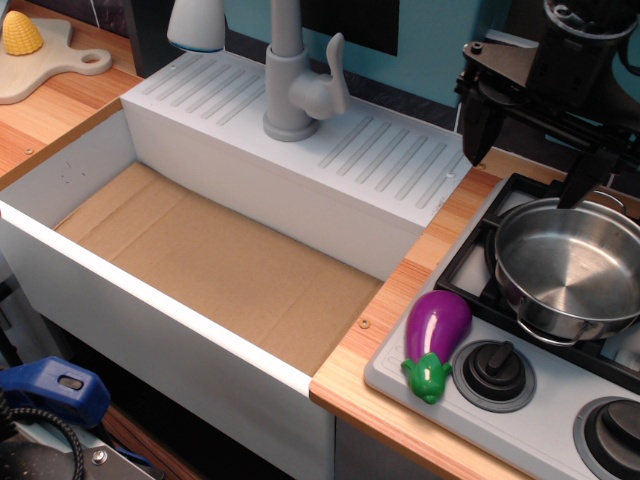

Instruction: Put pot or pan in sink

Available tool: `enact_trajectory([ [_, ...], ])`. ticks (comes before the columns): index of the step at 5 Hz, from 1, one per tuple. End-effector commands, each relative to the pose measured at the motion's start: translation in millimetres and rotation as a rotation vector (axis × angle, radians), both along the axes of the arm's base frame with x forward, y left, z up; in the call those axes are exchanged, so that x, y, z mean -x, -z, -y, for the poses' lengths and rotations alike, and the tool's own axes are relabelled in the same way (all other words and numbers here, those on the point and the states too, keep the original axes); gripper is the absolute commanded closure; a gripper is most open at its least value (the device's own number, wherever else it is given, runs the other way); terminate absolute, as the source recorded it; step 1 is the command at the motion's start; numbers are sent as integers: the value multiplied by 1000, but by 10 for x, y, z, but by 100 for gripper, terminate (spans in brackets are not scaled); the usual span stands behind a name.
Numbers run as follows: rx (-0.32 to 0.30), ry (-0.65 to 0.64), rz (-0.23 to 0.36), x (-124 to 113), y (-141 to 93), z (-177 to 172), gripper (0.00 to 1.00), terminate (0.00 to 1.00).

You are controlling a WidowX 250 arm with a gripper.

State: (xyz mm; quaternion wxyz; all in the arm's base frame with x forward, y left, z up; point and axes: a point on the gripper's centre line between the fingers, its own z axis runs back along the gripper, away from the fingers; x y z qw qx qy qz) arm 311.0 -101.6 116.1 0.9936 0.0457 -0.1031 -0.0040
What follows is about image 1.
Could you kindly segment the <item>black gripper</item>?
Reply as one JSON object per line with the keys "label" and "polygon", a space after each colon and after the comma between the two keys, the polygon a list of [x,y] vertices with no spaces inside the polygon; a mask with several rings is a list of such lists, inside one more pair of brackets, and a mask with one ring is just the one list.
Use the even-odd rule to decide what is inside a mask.
{"label": "black gripper", "polygon": [[569,106],[567,93],[547,98],[526,85],[535,48],[472,42],[464,46],[466,67],[458,77],[463,153],[479,165],[498,138],[505,118],[537,129],[581,153],[559,197],[571,209],[609,180],[639,168],[639,103],[606,68],[583,104]]}

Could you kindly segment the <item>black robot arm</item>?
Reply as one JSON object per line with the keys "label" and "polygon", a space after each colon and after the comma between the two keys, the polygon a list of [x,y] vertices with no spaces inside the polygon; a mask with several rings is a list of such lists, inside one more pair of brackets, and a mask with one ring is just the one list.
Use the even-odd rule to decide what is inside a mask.
{"label": "black robot arm", "polygon": [[610,175],[639,166],[639,102],[613,74],[628,59],[639,26],[636,1],[546,1],[545,30],[534,48],[470,42],[456,81],[461,97],[463,152],[478,165],[506,118],[564,144],[578,157],[558,206],[570,209]]}

